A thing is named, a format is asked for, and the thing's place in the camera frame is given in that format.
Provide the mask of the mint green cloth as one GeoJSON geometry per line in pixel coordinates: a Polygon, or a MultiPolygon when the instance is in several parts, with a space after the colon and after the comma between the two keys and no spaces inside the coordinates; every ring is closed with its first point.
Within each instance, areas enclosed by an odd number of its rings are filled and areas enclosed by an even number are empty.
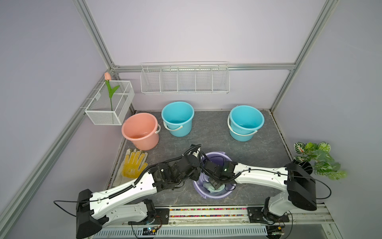
{"type": "Polygon", "coordinates": [[[225,184],[220,185],[217,189],[213,187],[213,185],[209,182],[204,182],[203,187],[209,192],[209,193],[218,193],[225,189],[225,184]]]}

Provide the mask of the purple bucket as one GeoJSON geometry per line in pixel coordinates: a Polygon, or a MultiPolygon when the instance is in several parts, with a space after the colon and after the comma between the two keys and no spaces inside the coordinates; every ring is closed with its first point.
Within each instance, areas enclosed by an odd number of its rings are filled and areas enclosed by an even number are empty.
{"type": "MultiPolygon", "coordinates": [[[[210,161],[223,165],[226,161],[232,161],[229,156],[226,155],[223,151],[214,151],[206,153],[210,161]]],[[[218,193],[209,193],[204,187],[203,183],[209,182],[209,177],[201,172],[198,181],[194,181],[194,188],[196,191],[205,199],[223,199],[226,198],[231,192],[236,188],[236,184],[227,183],[225,184],[225,189],[218,193]]]]}

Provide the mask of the pink plastic bucket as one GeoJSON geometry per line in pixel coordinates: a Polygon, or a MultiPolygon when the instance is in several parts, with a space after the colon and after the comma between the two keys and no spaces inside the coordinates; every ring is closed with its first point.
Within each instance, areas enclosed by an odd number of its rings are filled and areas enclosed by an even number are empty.
{"type": "Polygon", "coordinates": [[[131,141],[139,149],[148,151],[159,142],[161,126],[157,118],[149,113],[138,113],[130,116],[122,125],[124,138],[131,141]]]}

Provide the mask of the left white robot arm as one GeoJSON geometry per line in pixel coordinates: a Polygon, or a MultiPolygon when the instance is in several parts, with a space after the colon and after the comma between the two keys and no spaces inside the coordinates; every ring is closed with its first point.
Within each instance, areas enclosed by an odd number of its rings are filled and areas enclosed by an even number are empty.
{"type": "Polygon", "coordinates": [[[106,223],[111,222],[108,214],[115,208],[163,190],[174,190],[189,178],[197,181],[200,165],[200,155],[190,153],[173,164],[168,160],[149,166],[137,179],[109,191],[81,191],[76,202],[76,238],[84,239],[98,233],[106,223]]]}

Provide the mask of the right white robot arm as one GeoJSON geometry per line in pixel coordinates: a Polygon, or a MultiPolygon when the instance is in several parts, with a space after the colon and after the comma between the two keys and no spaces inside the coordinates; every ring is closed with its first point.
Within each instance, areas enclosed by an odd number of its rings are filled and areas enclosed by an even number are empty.
{"type": "Polygon", "coordinates": [[[262,214],[268,218],[281,217],[293,209],[317,210],[316,181],[293,163],[280,168],[263,168],[232,161],[218,165],[205,160],[202,172],[219,184],[256,184],[280,190],[264,203],[262,214]]]}

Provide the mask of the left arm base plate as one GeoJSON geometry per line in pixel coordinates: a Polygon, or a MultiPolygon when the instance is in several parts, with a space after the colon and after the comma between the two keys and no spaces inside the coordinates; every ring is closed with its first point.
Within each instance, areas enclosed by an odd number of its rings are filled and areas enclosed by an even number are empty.
{"type": "Polygon", "coordinates": [[[149,211],[148,215],[141,221],[128,222],[129,225],[167,225],[170,219],[168,208],[155,208],[155,212],[149,211]]]}

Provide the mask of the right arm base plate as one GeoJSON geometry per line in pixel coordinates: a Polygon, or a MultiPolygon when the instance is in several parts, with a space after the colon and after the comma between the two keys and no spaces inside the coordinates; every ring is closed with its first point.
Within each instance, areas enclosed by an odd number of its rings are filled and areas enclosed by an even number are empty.
{"type": "Polygon", "coordinates": [[[275,223],[288,223],[290,221],[287,213],[277,216],[260,206],[248,207],[247,213],[250,223],[273,225],[275,223]]]}

